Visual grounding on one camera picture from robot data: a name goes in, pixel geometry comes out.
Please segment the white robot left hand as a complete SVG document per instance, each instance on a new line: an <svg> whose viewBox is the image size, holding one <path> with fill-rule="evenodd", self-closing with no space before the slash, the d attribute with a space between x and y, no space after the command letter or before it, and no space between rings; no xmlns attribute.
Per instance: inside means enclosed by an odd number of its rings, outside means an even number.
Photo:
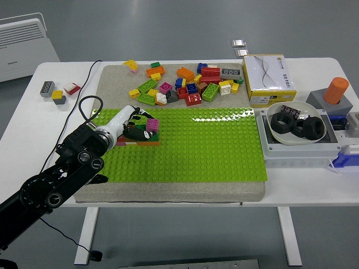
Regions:
<svg viewBox="0 0 359 269"><path fill-rule="evenodd" d="M123 134L125 126L129 123L134 116L142 115L147 118L153 117L140 107L132 105L125 106L120 112L118 112L106 125L95 128L96 132L109 135L109 138L115 140Z"/></svg>

